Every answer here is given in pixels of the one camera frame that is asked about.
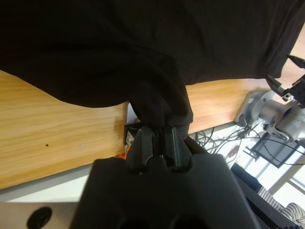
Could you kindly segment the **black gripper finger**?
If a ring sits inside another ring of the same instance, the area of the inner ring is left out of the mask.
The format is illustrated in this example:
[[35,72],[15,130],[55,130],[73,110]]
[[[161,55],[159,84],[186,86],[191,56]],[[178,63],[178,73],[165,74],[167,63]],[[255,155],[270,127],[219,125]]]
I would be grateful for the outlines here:
[[162,156],[172,172],[187,172],[191,167],[192,153],[176,128],[166,126],[161,136]]
[[157,131],[142,127],[136,134],[126,157],[126,168],[131,174],[142,174],[151,167],[151,160],[157,156]]

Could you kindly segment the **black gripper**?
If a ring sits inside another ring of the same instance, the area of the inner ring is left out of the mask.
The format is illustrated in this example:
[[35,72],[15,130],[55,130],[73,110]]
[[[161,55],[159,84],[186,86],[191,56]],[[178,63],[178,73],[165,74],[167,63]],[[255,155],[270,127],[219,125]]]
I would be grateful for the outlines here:
[[[288,55],[288,58],[299,68],[304,69],[305,68],[305,60],[293,56]],[[267,84],[269,87],[278,95],[283,95],[282,99],[284,101],[288,101],[291,97],[294,98],[298,103],[299,107],[305,106],[305,76],[303,75],[300,79],[298,79],[296,82],[293,83],[293,86],[288,89],[284,89],[281,87],[281,83],[277,81],[274,77],[267,75],[265,77]]]

